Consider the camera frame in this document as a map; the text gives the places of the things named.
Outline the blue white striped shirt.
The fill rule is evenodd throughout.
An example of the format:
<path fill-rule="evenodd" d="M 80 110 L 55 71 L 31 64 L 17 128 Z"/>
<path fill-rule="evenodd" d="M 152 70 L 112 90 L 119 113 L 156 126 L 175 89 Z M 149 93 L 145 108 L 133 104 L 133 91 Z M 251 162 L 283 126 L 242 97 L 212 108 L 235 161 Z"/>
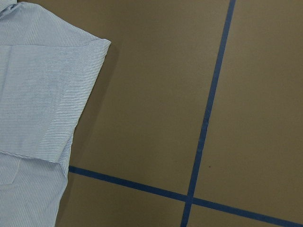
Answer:
<path fill-rule="evenodd" d="M 55 226 L 74 131 L 110 44 L 38 4 L 1 1 L 1 226 Z"/>

